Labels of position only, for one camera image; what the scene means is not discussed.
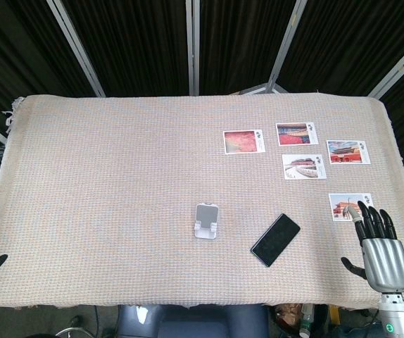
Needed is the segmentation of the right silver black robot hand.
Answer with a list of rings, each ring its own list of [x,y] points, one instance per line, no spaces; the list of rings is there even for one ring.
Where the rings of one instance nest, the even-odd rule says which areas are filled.
[[[349,272],[367,280],[369,286],[382,294],[404,292],[404,247],[398,239],[391,216],[384,210],[358,202],[359,211],[346,206],[344,215],[352,217],[358,236],[364,266],[353,265],[341,258]]]

